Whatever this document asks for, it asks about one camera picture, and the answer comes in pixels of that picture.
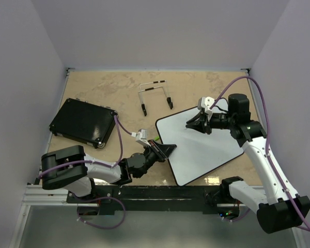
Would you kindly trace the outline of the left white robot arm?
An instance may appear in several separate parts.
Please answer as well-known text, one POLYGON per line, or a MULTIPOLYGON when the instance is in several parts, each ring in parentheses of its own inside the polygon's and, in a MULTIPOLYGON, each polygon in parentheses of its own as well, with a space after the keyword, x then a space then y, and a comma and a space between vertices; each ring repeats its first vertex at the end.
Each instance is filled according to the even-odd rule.
POLYGON ((95 179, 113 185, 125 185, 140 178, 157 162, 163 163, 177 148, 175 144, 160 144, 152 139, 144 152, 123 158, 118 164, 97 160, 84 152, 80 145, 44 154, 41 157, 44 190, 64 188, 86 203, 97 196, 95 179))

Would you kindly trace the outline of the white rectangular whiteboard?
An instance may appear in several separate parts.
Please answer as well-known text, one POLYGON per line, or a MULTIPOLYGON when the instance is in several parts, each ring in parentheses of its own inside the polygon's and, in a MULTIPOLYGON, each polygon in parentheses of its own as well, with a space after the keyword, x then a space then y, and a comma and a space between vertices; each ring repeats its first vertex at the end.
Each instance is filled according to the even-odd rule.
POLYGON ((229 130, 214 129, 207 135, 186 128, 186 122, 198 112, 197 107, 192 107, 155 122, 162 143, 177 145, 168 162, 179 186, 184 186, 243 154, 243 149, 231 137, 229 130))

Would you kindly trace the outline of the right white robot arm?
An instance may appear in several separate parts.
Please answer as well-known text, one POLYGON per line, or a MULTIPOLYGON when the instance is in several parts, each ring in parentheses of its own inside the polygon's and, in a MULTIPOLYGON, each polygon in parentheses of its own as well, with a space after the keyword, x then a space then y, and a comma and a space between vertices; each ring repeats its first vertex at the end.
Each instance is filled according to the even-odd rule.
POLYGON ((245 204, 256 216, 260 227, 268 234, 299 227, 310 210, 310 199, 300 196, 280 169, 267 143, 267 133, 260 122, 251 120, 250 101, 244 94, 231 94, 228 109, 215 113, 215 100, 202 97, 198 114, 186 122, 186 128, 211 134, 214 129, 229 130, 252 161, 264 188, 264 194, 249 186, 241 177, 223 179, 219 191, 209 195, 213 205, 220 200, 245 204))

